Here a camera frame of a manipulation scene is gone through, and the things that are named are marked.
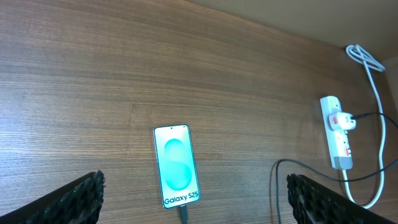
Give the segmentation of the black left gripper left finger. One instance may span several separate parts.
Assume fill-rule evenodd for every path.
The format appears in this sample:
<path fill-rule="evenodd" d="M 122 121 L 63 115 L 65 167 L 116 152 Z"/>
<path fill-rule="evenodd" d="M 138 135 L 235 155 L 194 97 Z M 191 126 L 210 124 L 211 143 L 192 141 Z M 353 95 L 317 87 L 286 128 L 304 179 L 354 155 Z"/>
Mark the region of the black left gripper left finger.
<path fill-rule="evenodd" d="M 1 224 L 96 224 L 104 202 L 104 174 L 90 172 L 1 216 Z"/>

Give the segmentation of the Galaxy S25 smartphone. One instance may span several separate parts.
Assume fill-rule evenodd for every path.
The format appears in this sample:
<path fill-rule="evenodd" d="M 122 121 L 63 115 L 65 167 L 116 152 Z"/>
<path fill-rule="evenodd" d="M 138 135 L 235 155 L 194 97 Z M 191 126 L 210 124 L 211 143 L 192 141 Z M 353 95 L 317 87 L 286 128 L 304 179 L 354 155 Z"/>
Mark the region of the Galaxy S25 smartphone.
<path fill-rule="evenodd" d="M 162 205 L 166 209 L 199 201 L 200 185 L 186 124 L 153 130 Z"/>

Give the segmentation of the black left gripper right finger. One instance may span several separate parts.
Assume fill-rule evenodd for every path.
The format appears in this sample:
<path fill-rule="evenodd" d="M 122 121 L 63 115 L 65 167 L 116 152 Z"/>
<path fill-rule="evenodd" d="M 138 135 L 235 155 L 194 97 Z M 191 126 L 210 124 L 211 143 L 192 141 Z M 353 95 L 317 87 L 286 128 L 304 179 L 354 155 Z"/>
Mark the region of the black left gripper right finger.
<path fill-rule="evenodd" d="M 288 175 L 287 188 L 298 224 L 394 224 L 304 175 Z"/>

